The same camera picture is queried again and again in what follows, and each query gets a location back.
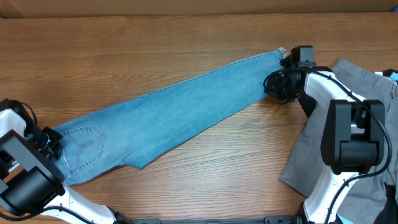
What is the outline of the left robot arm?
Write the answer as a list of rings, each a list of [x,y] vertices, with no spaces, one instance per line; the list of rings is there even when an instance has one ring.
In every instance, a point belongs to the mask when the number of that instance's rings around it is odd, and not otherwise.
[[[67,223],[128,224],[130,219],[88,200],[65,183],[53,163],[60,157],[62,135],[40,129],[32,108],[8,98],[1,101],[1,218],[21,222],[38,215]]]

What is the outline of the light blue denim jeans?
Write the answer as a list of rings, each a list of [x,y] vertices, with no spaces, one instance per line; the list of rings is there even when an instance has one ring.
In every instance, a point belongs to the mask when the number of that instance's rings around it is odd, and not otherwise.
[[[145,167],[167,151],[262,100],[283,49],[244,58],[200,76],[86,114],[56,127],[56,161],[68,185],[117,166]]]

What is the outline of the black garment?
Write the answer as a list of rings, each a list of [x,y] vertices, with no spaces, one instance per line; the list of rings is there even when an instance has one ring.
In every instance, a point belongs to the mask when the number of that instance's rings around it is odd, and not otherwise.
[[[317,101],[304,93],[298,98],[298,102],[300,103],[305,115],[309,118],[317,105]]]

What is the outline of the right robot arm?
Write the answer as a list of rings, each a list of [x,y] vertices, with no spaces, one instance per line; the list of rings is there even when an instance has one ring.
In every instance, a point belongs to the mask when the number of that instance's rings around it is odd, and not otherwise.
[[[355,94],[328,67],[320,67],[311,45],[299,45],[280,60],[282,68],[265,78],[265,93],[280,104],[298,100],[309,116],[326,110],[320,151],[322,174],[294,216],[271,216],[265,223],[334,223],[337,209],[359,180],[384,172],[391,162],[392,144],[384,126],[379,100]]]

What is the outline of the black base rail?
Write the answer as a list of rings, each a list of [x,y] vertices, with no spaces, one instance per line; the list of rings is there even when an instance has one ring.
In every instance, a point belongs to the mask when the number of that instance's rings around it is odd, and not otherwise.
[[[160,220],[137,219],[133,224],[303,224],[300,215],[266,216],[264,218],[206,219],[206,220]]]

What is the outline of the grey trousers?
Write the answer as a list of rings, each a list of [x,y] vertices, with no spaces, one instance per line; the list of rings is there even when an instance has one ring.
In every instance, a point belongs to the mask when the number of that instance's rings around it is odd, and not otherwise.
[[[397,182],[397,84],[347,60],[286,65],[312,100],[281,180],[305,196],[307,223],[373,223]]]

